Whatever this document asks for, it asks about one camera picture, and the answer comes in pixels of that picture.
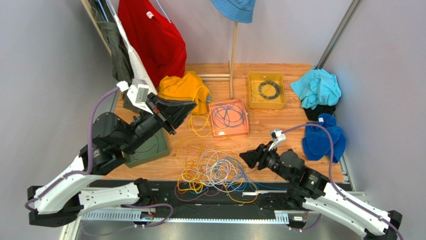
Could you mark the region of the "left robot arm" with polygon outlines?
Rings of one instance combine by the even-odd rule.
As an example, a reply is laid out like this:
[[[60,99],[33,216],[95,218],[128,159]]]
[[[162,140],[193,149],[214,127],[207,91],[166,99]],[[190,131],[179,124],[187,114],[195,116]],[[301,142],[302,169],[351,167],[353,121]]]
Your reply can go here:
[[[153,192],[144,178],[118,187],[89,188],[124,164],[125,155],[135,154],[156,133],[165,130],[174,135],[196,107],[193,101],[166,100],[153,93],[146,103],[148,110],[140,110],[131,123],[112,112],[92,119],[88,143],[73,162],[45,186],[28,188],[25,206],[30,225],[56,228],[107,207],[151,207]]]

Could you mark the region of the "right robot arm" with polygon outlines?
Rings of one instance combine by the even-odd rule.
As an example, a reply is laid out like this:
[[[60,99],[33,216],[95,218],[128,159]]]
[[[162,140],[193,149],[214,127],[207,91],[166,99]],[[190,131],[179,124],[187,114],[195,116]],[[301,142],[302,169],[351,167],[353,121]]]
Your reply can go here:
[[[338,187],[327,176],[307,167],[289,149],[278,154],[268,145],[239,154],[251,169],[269,169],[289,183],[284,199],[292,208],[303,208],[326,216],[365,240],[401,240],[402,214],[373,207]]]

